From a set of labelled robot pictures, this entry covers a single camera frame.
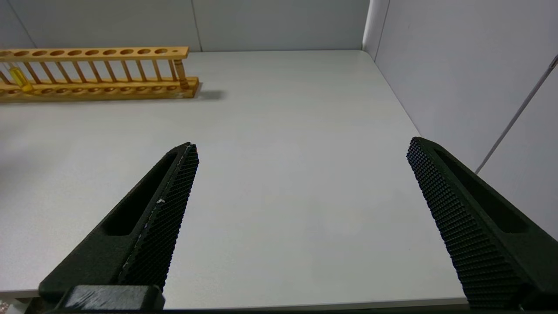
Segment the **gray wall panel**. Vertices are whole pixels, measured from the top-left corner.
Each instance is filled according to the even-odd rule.
[[[0,0],[0,49],[34,47],[8,0]]]
[[[558,51],[558,1],[391,0],[376,63],[421,135],[476,169]]]
[[[554,239],[558,239],[557,104],[555,69],[479,173]]]
[[[361,49],[368,0],[194,0],[204,51]]]
[[[190,46],[199,51],[190,0],[16,0],[38,47]]]

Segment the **yellow test tube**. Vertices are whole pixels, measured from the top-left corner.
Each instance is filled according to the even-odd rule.
[[[24,92],[30,92],[33,90],[33,85],[29,82],[29,80],[25,77],[23,71],[14,66],[12,63],[9,63],[9,74],[12,76],[13,80],[16,84],[21,88]]]

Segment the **yellow liquid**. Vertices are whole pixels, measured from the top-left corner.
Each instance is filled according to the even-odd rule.
[[[12,76],[13,80],[16,81],[16,84],[21,88],[24,92],[30,92],[33,90],[33,85],[29,83],[29,80],[25,77],[25,74],[21,72],[19,68],[11,68],[9,70],[10,75]]]

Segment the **test tube rack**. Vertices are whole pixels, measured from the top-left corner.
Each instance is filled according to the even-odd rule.
[[[30,92],[22,91],[0,68],[0,103],[193,98],[199,79],[186,76],[182,60],[188,52],[188,47],[0,50],[0,63],[23,64],[33,85]],[[115,75],[115,66],[123,78]],[[155,77],[146,76],[147,67]]]

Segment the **textured gripper pad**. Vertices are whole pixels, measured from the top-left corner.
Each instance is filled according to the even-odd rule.
[[[155,284],[163,291],[199,164],[196,145],[192,145],[183,158],[178,171],[169,181],[170,188],[157,201],[156,207],[159,208],[153,210],[134,251],[119,275],[119,284]]]
[[[558,243],[440,145],[407,160],[471,308],[556,309]]]
[[[196,145],[189,142],[166,153],[41,282],[39,295],[58,303],[78,285],[162,290],[198,163]]]

